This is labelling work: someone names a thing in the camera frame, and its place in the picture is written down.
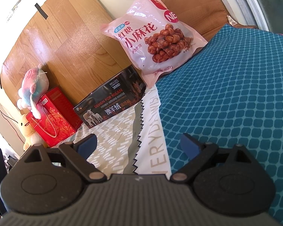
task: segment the blue label on snack bag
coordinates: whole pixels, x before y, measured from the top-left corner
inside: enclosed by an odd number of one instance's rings
[[[121,24],[118,27],[115,28],[114,33],[119,32],[122,28],[124,28],[125,24]]]

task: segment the yellow plush toy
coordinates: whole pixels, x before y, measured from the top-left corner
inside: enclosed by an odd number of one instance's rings
[[[20,132],[25,138],[25,143],[23,145],[23,150],[26,151],[31,145],[34,144],[43,144],[45,148],[48,147],[47,143],[41,138],[41,136],[36,132],[36,130],[32,127],[32,125],[26,119],[26,115],[22,115],[20,120],[18,121],[18,126]]]

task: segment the pink and blue plush toy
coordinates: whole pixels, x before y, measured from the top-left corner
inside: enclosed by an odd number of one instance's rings
[[[39,64],[38,67],[26,72],[22,87],[18,91],[20,99],[17,101],[20,110],[28,108],[37,119],[41,119],[41,113],[37,110],[36,103],[49,88],[48,78],[41,67],[42,65]]]

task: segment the wooden panel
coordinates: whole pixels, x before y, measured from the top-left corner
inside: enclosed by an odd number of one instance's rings
[[[2,86],[15,106],[26,71],[39,63],[50,87],[60,85],[74,105],[130,65],[120,43],[100,33],[112,19],[97,0],[47,0],[42,9],[48,18],[33,16],[2,66]]]

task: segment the red gift bag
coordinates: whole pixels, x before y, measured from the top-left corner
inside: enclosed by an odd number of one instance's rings
[[[26,118],[50,147],[75,134],[83,123],[59,87],[44,94],[36,105],[41,119],[31,112]]]

